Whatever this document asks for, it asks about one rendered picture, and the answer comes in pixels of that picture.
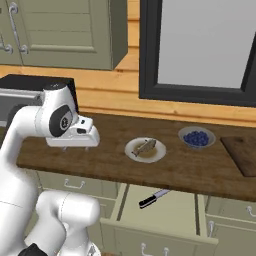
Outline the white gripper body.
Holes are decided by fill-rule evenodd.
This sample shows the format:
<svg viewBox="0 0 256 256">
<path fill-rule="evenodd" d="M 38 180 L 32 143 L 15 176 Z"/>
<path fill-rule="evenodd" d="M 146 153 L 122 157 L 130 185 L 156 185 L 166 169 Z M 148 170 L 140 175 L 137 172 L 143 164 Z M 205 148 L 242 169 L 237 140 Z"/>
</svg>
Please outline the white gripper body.
<svg viewBox="0 0 256 256">
<path fill-rule="evenodd" d="M 58 138 L 47 138 L 50 147 L 97 147 L 100 143 L 100 136 L 95 126 L 88 134 L 61 136 Z"/>
</svg>

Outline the olive green drawer front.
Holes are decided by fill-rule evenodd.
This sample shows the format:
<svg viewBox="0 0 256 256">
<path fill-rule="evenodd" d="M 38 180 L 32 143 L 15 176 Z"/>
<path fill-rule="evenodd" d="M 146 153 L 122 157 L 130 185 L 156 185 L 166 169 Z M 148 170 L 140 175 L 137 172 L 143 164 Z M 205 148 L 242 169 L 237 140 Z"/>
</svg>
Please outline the olive green drawer front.
<svg viewBox="0 0 256 256">
<path fill-rule="evenodd" d="M 55 189 L 115 199 L 120 184 L 117 182 L 39 171 L 44 189 Z"/>
<path fill-rule="evenodd" d="M 209 196 L 206 212 L 210 215 L 256 222 L 256 218 L 247 212 L 247 206 L 252 206 L 253 213 L 256 214 L 256 202 Z"/>
</svg>

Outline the grey brown meat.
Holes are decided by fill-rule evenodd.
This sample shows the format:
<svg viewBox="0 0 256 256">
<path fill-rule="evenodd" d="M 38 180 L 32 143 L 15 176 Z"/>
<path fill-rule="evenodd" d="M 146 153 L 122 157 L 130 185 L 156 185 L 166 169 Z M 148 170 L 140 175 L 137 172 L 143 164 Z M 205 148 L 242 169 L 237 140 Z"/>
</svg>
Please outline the grey brown meat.
<svg viewBox="0 0 256 256">
<path fill-rule="evenodd" d="M 148 152 L 152 150 L 156 145 L 155 139 L 147 139 L 145 142 L 139 146 L 137 146 L 133 151 L 133 155 L 137 157 L 140 153 Z"/>
</svg>

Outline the white plate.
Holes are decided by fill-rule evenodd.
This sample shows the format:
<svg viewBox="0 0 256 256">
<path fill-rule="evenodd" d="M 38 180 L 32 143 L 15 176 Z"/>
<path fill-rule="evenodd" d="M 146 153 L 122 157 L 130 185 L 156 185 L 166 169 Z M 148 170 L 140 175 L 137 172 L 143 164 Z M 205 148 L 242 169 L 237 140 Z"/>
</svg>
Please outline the white plate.
<svg viewBox="0 0 256 256">
<path fill-rule="evenodd" d="M 141 162 L 141 163 L 154 163 L 161 160 L 166 155 L 166 146 L 157 139 L 155 139 L 156 145 L 152 150 L 148 152 L 140 153 L 137 157 L 133 155 L 132 151 L 137 146 L 143 144 L 147 139 L 155 139 L 155 138 L 137 137 L 129 141 L 125 146 L 126 156 L 135 162 Z"/>
</svg>

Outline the open olive green drawer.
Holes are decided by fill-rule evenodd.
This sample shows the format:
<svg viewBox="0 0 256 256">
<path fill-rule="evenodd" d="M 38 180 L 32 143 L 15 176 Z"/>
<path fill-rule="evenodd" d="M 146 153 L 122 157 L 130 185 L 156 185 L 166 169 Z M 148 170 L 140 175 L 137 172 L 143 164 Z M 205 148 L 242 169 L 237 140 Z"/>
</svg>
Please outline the open olive green drawer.
<svg viewBox="0 0 256 256">
<path fill-rule="evenodd" d="M 105 220 L 105 252 L 116 256 L 141 256 L 141 243 L 154 256 L 164 247 L 170 256 L 214 256 L 218 240 L 207 235 L 203 199 L 171 191 L 143 209 L 139 202 L 157 190 L 121 184 L 109 220 Z"/>
</svg>

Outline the dark wooden cutting board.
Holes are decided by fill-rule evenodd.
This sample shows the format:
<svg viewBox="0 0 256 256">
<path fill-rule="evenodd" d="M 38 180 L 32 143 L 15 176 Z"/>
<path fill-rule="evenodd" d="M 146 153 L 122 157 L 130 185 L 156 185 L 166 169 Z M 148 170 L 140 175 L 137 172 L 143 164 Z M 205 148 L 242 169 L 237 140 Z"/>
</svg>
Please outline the dark wooden cutting board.
<svg viewBox="0 0 256 256">
<path fill-rule="evenodd" d="M 244 177 L 256 177 L 256 137 L 229 136 L 220 141 Z"/>
</svg>

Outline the olive green cabinet door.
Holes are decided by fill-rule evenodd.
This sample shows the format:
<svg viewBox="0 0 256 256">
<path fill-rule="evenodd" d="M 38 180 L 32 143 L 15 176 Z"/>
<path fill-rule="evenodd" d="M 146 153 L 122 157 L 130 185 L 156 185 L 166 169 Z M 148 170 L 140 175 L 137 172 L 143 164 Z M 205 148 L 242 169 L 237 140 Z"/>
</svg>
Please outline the olive green cabinet door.
<svg viewBox="0 0 256 256">
<path fill-rule="evenodd" d="M 111 218 L 115 201 L 113 199 L 103 197 L 95 197 L 95 199 L 100 203 L 100 217 L 92 226 L 88 227 L 88 234 L 91 241 L 96 244 L 101 251 L 104 251 L 106 248 L 104 242 L 104 221 Z"/>
<path fill-rule="evenodd" d="M 256 223 L 207 215 L 215 222 L 213 237 L 218 240 L 214 256 L 256 256 Z"/>
</svg>

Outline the black microwave oven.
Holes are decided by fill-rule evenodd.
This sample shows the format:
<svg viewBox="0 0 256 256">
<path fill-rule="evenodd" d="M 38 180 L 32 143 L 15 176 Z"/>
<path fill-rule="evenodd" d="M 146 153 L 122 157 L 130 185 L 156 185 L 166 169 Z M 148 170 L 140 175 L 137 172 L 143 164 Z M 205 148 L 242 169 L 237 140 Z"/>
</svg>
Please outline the black microwave oven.
<svg viewBox="0 0 256 256">
<path fill-rule="evenodd" d="M 78 106 L 73 78 L 15 75 L 0 78 L 0 127 L 7 123 L 8 114 L 18 104 L 41 105 L 40 94 L 48 84 L 65 83 Z"/>
</svg>

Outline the blueberries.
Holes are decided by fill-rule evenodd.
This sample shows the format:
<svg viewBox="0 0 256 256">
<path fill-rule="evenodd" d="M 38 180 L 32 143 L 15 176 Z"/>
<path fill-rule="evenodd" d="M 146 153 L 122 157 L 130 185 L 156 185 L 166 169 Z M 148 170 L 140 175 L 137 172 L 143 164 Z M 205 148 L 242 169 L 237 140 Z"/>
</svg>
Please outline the blueberries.
<svg viewBox="0 0 256 256">
<path fill-rule="evenodd" d="M 209 142 L 208 135 L 203 131 L 192 131 L 183 136 L 186 143 L 193 146 L 206 146 Z"/>
</svg>

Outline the wide olive green cupboard door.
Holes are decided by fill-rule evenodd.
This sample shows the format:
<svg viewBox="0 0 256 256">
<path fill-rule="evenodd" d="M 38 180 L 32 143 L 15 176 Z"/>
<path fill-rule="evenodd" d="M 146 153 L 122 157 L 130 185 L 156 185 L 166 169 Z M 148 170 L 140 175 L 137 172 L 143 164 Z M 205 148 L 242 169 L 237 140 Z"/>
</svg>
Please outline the wide olive green cupboard door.
<svg viewBox="0 0 256 256">
<path fill-rule="evenodd" d="M 127 0 L 19 0 L 26 66 L 113 70 L 128 53 Z"/>
</svg>

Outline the grey bowl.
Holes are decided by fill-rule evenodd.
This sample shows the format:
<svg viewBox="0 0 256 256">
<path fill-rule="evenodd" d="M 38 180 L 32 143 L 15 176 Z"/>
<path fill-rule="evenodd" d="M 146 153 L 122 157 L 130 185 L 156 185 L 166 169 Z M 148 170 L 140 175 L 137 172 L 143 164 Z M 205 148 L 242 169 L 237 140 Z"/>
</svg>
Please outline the grey bowl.
<svg viewBox="0 0 256 256">
<path fill-rule="evenodd" d="M 183 136 L 192 132 L 192 131 L 203 131 L 203 132 L 205 132 L 209 137 L 208 144 L 206 146 L 193 146 L 193 145 L 190 145 L 190 144 L 186 143 L 183 139 Z M 203 128 L 203 127 L 199 127 L 199 126 L 188 126 L 188 127 L 182 128 L 178 132 L 178 137 L 185 145 L 187 145 L 187 146 L 189 146 L 190 148 L 193 148 L 193 149 L 204 149 L 204 148 L 212 146 L 216 142 L 216 136 L 210 130 L 208 130 L 206 128 Z"/>
</svg>

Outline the black framed window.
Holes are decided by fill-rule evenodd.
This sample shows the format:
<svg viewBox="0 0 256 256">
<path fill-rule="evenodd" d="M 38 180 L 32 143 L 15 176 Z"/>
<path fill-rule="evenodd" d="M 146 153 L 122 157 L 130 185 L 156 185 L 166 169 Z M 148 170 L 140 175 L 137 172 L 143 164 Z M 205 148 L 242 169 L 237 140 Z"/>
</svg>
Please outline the black framed window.
<svg viewBox="0 0 256 256">
<path fill-rule="evenodd" d="M 139 97 L 256 108 L 256 0 L 141 0 Z"/>
</svg>

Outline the narrow olive green cupboard door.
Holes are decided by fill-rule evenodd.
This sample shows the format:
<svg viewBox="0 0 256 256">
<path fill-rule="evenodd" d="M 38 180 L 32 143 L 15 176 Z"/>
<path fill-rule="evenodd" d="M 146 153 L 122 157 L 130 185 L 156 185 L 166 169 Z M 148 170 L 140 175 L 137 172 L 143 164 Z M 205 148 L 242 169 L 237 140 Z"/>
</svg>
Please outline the narrow olive green cupboard door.
<svg viewBox="0 0 256 256">
<path fill-rule="evenodd" d="M 21 65 L 22 60 L 14 39 L 6 0 L 0 0 L 0 33 L 5 44 L 10 44 L 13 53 L 8 54 L 0 49 L 0 65 Z"/>
</svg>

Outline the black handled knife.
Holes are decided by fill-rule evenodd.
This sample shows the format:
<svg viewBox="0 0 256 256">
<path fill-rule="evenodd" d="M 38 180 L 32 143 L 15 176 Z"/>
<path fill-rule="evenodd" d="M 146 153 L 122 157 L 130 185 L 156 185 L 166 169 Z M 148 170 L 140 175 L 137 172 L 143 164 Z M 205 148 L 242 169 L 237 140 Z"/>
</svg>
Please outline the black handled knife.
<svg viewBox="0 0 256 256">
<path fill-rule="evenodd" d="M 157 192 L 155 192 L 154 194 L 152 194 L 150 197 L 142 200 L 139 202 L 139 208 L 143 209 L 145 207 L 148 207 L 149 205 L 155 203 L 157 201 L 158 198 L 164 196 L 165 194 L 169 193 L 168 189 L 161 189 Z"/>
</svg>

